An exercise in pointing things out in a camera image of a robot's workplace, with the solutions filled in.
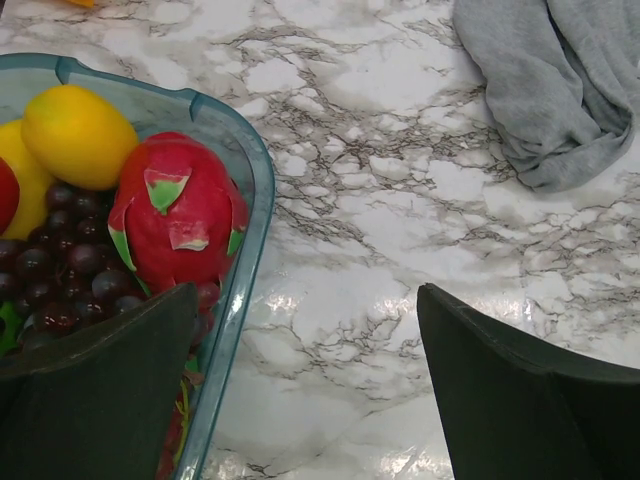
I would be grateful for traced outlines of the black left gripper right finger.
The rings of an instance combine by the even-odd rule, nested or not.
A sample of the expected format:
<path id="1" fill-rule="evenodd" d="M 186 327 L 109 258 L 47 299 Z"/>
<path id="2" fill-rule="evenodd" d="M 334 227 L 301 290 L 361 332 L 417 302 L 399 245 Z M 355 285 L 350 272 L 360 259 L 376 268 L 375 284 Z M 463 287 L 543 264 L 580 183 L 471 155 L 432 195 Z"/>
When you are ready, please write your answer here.
<path id="1" fill-rule="evenodd" d="M 421 286 L 417 316 L 457 479 L 636 479 L 639 372 Z"/>

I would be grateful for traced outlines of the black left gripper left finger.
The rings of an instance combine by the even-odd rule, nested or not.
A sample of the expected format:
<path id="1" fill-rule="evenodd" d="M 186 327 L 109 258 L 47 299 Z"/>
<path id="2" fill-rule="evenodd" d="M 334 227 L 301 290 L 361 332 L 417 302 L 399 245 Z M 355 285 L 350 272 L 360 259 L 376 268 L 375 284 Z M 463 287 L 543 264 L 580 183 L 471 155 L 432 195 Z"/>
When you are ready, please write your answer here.
<path id="1" fill-rule="evenodd" d="M 197 307 L 181 284 L 2 360 L 2 478 L 154 478 Z"/>

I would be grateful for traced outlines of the grey tank top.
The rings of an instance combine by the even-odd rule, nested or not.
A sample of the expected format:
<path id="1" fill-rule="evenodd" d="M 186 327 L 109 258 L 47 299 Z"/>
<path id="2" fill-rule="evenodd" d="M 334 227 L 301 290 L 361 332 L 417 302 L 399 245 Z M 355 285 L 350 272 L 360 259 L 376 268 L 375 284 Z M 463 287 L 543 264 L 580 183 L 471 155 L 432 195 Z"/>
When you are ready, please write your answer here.
<path id="1" fill-rule="evenodd" d="M 573 189 L 628 151 L 639 125 L 638 2 L 458 1 L 453 23 L 524 185 Z"/>

